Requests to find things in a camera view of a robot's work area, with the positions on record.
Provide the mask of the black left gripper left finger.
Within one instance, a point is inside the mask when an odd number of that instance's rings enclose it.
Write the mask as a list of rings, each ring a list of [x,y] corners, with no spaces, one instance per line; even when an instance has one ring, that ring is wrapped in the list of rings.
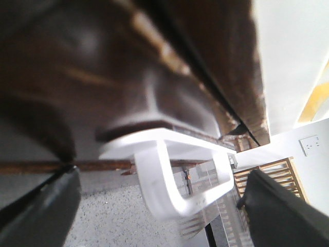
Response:
[[[63,246],[80,200],[79,169],[66,166],[1,209],[1,246]]]

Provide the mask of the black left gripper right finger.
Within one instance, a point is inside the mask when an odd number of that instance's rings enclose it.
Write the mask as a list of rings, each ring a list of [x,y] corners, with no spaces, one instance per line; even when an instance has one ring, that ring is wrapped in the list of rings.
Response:
[[[253,170],[237,203],[245,208],[254,246],[328,246],[328,216]]]

